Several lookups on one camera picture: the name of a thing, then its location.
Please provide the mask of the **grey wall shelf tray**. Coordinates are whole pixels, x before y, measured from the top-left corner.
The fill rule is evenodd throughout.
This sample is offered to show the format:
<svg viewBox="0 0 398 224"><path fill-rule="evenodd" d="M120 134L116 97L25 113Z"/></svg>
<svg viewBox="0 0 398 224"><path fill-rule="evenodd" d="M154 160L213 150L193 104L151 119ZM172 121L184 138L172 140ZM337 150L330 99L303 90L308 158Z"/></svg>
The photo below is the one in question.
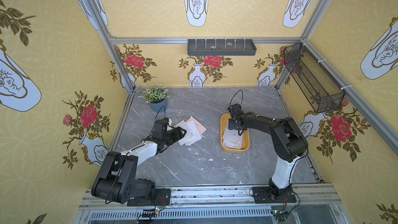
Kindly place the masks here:
<svg viewBox="0 0 398 224"><path fill-rule="evenodd" d="M255 56L257 47L247 38L188 39L189 56Z"/></svg>

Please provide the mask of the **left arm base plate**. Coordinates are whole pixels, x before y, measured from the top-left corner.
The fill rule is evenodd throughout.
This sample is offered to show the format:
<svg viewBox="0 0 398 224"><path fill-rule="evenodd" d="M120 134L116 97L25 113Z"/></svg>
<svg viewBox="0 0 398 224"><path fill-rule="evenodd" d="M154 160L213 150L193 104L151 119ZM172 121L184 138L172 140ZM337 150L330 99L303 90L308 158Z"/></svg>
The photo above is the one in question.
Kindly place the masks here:
<svg viewBox="0 0 398 224"><path fill-rule="evenodd" d="M171 188L156 188L148 197L135 197L127 202L127 206L169 206Z"/></svg>

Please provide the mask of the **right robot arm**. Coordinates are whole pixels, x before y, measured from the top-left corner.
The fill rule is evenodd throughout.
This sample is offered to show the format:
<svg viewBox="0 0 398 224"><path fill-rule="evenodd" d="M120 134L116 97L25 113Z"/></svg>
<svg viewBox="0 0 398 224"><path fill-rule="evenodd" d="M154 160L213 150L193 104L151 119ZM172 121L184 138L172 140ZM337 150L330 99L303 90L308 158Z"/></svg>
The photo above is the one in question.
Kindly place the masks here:
<svg viewBox="0 0 398 224"><path fill-rule="evenodd" d="M269 181L268 193L275 199L292 195L291 178L297 162L308 156L308 142L291 117L268 118L253 112L244 113L240 104L228 107L231 115L228 128L241 135L248 129L255 129L271 136L277 165Z"/></svg>

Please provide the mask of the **stationery paper stack in box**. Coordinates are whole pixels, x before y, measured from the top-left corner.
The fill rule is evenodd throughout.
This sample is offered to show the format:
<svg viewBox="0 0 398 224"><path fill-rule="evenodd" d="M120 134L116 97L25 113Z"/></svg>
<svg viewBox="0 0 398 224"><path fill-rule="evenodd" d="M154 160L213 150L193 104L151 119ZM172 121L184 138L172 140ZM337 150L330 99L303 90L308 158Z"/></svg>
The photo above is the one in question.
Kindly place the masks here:
<svg viewBox="0 0 398 224"><path fill-rule="evenodd" d="M243 135L239 135L237 130L229 130L226 127L222 136L222 144L229 149L241 149L243 145Z"/></svg>

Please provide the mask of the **yellow plastic storage box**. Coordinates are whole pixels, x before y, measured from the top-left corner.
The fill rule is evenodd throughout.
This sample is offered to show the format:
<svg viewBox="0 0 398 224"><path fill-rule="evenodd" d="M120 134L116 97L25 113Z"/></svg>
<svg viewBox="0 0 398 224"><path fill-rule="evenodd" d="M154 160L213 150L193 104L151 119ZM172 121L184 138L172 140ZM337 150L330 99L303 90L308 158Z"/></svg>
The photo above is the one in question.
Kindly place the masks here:
<svg viewBox="0 0 398 224"><path fill-rule="evenodd" d="M250 147L249 131L244 131L238 135L238 131L229 129L230 114L221 117L221 147L226 152L243 153Z"/></svg>

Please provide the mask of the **green artificial plant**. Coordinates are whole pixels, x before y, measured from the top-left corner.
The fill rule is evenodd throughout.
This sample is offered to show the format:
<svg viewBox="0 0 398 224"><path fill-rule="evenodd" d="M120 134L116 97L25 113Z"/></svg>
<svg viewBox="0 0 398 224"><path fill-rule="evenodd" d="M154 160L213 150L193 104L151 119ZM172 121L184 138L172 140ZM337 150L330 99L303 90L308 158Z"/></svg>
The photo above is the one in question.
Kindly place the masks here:
<svg viewBox="0 0 398 224"><path fill-rule="evenodd" d="M157 104L168 98L168 91L168 89L161 85L154 85L151 88L146 88L141 97L144 98L147 103Z"/></svg>

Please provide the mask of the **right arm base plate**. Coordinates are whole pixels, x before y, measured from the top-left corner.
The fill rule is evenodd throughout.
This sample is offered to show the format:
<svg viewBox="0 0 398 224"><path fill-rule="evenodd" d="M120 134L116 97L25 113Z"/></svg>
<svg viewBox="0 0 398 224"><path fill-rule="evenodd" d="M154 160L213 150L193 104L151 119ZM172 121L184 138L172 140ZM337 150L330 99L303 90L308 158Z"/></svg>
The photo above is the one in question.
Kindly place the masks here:
<svg viewBox="0 0 398 224"><path fill-rule="evenodd" d="M255 203L296 203L297 199L291 187L278 189L274 186L252 187L251 195Z"/></svg>

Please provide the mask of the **white stationery sheet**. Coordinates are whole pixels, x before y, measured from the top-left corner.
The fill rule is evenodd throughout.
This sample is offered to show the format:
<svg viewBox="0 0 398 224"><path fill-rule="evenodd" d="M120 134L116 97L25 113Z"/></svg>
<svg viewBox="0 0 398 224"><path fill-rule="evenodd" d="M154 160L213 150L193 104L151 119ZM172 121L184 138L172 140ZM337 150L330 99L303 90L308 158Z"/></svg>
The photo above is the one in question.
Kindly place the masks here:
<svg viewBox="0 0 398 224"><path fill-rule="evenodd" d="M194 121L190 121L186 123L188 128L190 129L192 135L188 138L188 140L185 142L186 146L191 146L195 142L199 141L202 139L202 136L199 132L199 129L197 128L196 124Z"/></svg>
<svg viewBox="0 0 398 224"><path fill-rule="evenodd" d="M191 131L185 121L181 121L180 123L176 124L175 127L180 127L186 131L184 137L178 141L180 146L186 145L187 143L190 144L193 141L195 134Z"/></svg>

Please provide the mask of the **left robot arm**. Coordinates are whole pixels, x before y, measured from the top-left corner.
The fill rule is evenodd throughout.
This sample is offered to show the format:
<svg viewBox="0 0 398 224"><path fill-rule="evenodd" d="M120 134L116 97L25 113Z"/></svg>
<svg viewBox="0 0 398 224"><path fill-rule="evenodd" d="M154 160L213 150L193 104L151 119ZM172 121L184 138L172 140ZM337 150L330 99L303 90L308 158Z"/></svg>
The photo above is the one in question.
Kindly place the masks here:
<svg viewBox="0 0 398 224"><path fill-rule="evenodd" d="M91 188L91 195L111 202L155 201L155 183L137 179L136 171L146 160L163 153L171 145L185 138L187 130L169 125L169 119L156 120L149 136L141 144L123 151L110 151L105 156Z"/></svg>

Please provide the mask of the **pink stationery sheet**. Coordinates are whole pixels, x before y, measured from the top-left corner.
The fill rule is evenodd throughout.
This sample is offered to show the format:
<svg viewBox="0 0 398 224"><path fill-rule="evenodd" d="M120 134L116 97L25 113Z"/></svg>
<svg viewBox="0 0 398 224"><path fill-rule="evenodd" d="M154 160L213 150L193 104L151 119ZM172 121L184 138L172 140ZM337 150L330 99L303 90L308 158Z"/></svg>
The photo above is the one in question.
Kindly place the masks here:
<svg viewBox="0 0 398 224"><path fill-rule="evenodd" d="M187 120L187 122L194 122L197 130L199 131L200 135L203 135L203 133L206 131L206 128L199 122L197 121L195 118L193 118L192 116Z"/></svg>

